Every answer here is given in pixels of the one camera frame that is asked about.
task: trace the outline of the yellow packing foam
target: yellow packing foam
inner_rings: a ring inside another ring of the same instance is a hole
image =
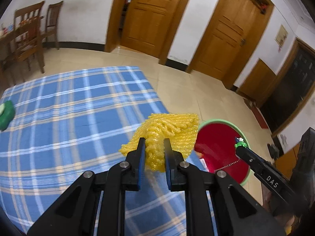
[[[152,171],[165,172],[164,139],[169,138],[172,149],[187,158],[195,145],[199,118],[195,113],[153,113],[136,130],[128,144],[119,150],[124,156],[137,149],[139,138],[145,138],[145,165]]]

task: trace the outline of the red bucket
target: red bucket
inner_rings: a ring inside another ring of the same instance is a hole
[[[250,167],[240,160],[235,153],[235,137],[244,134],[234,124],[225,120],[210,120],[199,127],[195,151],[203,154],[209,172],[224,170],[239,184],[244,185],[250,175]]]

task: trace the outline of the tile floor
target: tile floor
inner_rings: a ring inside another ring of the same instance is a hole
[[[265,160],[271,161],[267,143],[272,143],[270,131],[261,129],[242,97],[227,90],[223,84],[197,71],[191,74],[158,64],[158,59],[143,53],[116,48],[112,53],[79,49],[45,50],[45,73],[41,74],[36,60],[31,71],[19,66],[26,80],[67,71],[135,65],[144,72],[169,112],[193,112],[200,122],[224,119],[234,123],[246,135],[250,147]],[[261,184],[253,175],[244,188],[262,204]]]

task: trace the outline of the screw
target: screw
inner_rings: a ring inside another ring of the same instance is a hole
[[[181,166],[182,168],[187,168],[189,166],[189,162],[187,161],[181,161],[179,163],[179,166]]]
[[[127,168],[129,166],[129,162],[122,161],[121,163],[119,163],[119,166],[122,167],[122,168]]]
[[[83,173],[83,176],[84,176],[85,178],[90,178],[91,176],[93,176],[93,172],[90,171],[90,170],[85,171],[85,172]]]
[[[218,175],[218,177],[224,178],[224,177],[226,177],[226,172],[223,171],[223,170],[219,170],[219,171],[217,172],[217,175]]]

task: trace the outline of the wooden door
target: wooden door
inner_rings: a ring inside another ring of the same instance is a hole
[[[132,0],[121,45],[159,57],[179,0]]]
[[[252,101],[255,101],[256,104],[260,104],[276,77],[275,73],[266,63],[259,59],[241,87],[237,90],[237,93],[244,93]]]
[[[253,26],[259,8],[252,0],[226,0],[214,31],[203,43],[194,70],[222,80],[229,70],[246,36]]]

